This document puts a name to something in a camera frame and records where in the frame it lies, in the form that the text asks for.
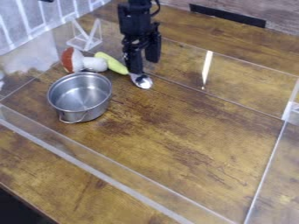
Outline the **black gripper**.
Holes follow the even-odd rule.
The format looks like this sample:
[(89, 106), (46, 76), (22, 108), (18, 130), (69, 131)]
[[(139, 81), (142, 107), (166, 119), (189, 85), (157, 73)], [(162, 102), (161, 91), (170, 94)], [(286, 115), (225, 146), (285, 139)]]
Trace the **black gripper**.
[(133, 44), (135, 41), (149, 43), (145, 56), (150, 62), (158, 63), (162, 54), (162, 35), (159, 23), (153, 22), (153, 17), (161, 10), (151, 12), (153, 1), (161, 5), (159, 0), (127, 0), (121, 3), (118, 9), (119, 29), (125, 35), (122, 44), (125, 62), (129, 72), (141, 74), (143, 72), (142, 50)]

